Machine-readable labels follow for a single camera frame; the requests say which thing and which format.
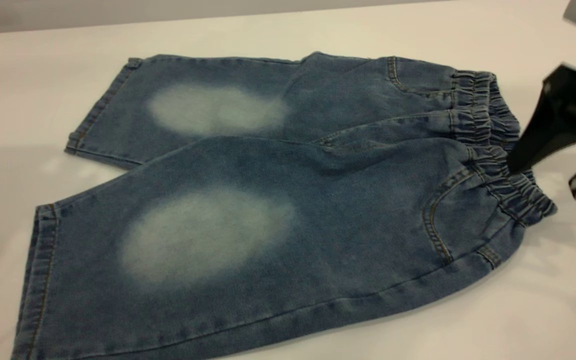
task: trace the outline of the pocket seam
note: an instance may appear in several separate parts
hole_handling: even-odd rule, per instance
[[[397,75],[397,56],[388,57],[388,79],[395,86],[395,88],[397,88],[401,92],[409,92],[418,95],[435,95],[435,94],[451,93],[453,91],[453,89],[422,91],[407,87],[400,81],[400,78]]]
[[[347,151],[348,153],[352,154],[365,153],[368,150],[372,150],[378,147],[378,145],[375,144],[374,141],[362,142],[359,143],[358,145],[349,146],[349,144],[334,145],[332,142],[327,142],[326,139],[319,141],[318,145],[323,146],[325,148],[329,148],[330,150]]]
[[[335,146],[340,146],[338,144],[334,144],[334,141],[336,139],[338,139],[339,137],[359,132],[359,131],[366,129],[366,128],[369,128],[371,126],[387,126],[391,123],[398,123],[400,121],[406,121],[406,120],[410,120],[410,119],[418,119],[418,118],[424,118],[424,117],[438,116],[439,114],[443,115],[443,112],[444,111],[432,111],[432,112],[425,112],[425,113],[421,113],[421,114],[412,114],[409,116],[397,116],[397,117],[392,117],[392,118],[386,118],[384,120],[379,120],[379,121],[374,121],[374,122],[369,122],[369,123],[362,123],[361,125],[348,127],[346,129],[337,130],[336,132],[332,132],[331,134],[328,134],[326,136],[323,136],[323,137],[320,137],[318,139],[313,140],[312,143],[323,145],[323,146],[328,146],[329,148],[334,148]]]
[[[425,232],[430,238],[432,242],[432,246],[434,247],[434,251],[439,255],[439,259],[441,260],[441,264],[445,267],[450,265],[454,261],[448,246],[444,243],[444,240],[441,239],[439,233],[437,232],[437,228],[435,227],[435,212],[441,200],[443,200],[448,194],[450,194],[454,189],[461,185],[466,180],[472,178],[475,175],[475,171],[471,171],[467,168],[464,168],[454,175],[450,176],[448,180],[446,180],[443,184],[439,186],[439,189],[443,189],[438,196],[434,196],[428,200],[423,207],[422,219],[423,219],[423,227],[425,228]]]

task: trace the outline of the elastic waistband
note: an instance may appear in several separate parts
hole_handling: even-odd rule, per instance
[[[524,173],[511,175],[506,165],[508,153],[500,146],[469,148],[473,168],[486,183],[500,207],[526,226],[557,212],[557,206],[539,189],[534,178]]]
[[[532,171],[510,174],[506,158],[519,140],[520,126],[501,96],[496,76],[456,71],[453,80],[453,137],[469,146],[473,168],[500,207],[526,226],[555,214],[557,207],[539,189]]]
[[[500,146],[512,150],[519,139],[519,121],[501,96],[497,78],[487,71],[456,71],[453,75],[452,108],[472,118],[454,129],[458,140],[474,146]]]

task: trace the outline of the hem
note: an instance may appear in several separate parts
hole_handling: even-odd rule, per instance
[[[123,170],[132,170],[144,164],[143,162],[128,160],[126,158],[114,155],[104,155],[103,153],[94,152],[88,149],[83,150],[82,148],[78,149],[73,148],[70,147],[69,145],[70,141],[68,142],[68,145],[66,145],[66,148],[64,149],[64,152],[66,152],[67,154],[76,155],[77,157],[80,158],[94,160],[96,162],[101,162],[103,164],[108,164],[111,166],[116,166]]]
[[[46,312],[55,243],[57,213],[52,204],[37,206],[25,265],[12,359],[31,359]]]
[[[92,109],[90,109],[84,120],[79,124],[79,126],[77,126],[77,129],[68,135],[68,142],[66,143],[66,148],[64,150],[67,154],[78,155],[80,147],[83,146],[82,141],[95,125],[96,121],[98,121],[99,117],[110,103],[110,100],[117,95],[117,92],[119,92],[119,90],[124,86],[126,80],[128,80],[130,75],[132,75],[139,66],[141,66],[143,61],[144,60],[137,57],[131,57],[128,59],[128,63],[121,68],[121,71],[119,71],[114,80],[112,80],[110,87],[106,89],[101,98],[94,104]]]
[[[496,238],[482,248],[493,246],[495,242]],[[153,346],[112,353],[82,353],[77,349],[60,352],[52,357],[46,356],[44,359],[141,360],[155,356],[160,360],[173,360],[178,359],[179,354],[183,354],[185,360],[203,360],[418,310],[422,306],[470,287],[493,271],[494,267],[480,250],[475,249],[446,266],[371,294],[314,303],[196,337],[170,340]],[[313,321],[313,314],[316,315],[316,321]],[[35,356],[29,357],[29,360],[38,359]]]

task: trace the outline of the white surface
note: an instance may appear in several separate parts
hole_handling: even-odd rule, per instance
[[[35,205],[119,173],[62,152],[128,57],[301,59],[399,55],[498,74],[526,125],[542,79],[576,66],[566,0],[458,0],[0,34],[0,360],[9,356]],[[235,356],[240,360],[576,359],[576,146],[539,164],[559,207],[502,268],[397,316]]]

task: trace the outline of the pant leg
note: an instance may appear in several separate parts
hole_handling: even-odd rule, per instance
[[[394,117],[478,110],[476,87],[485,91],[491,79],[402,57],[320,52],[301,61],[130,59],[71,133],[66,152],[132,169],[212,136],[314,141]]]
[[[38,207],[13,358],[207,359],[467,287],[555,207],[454,115],[418,119],[452,137],[210,137]]]

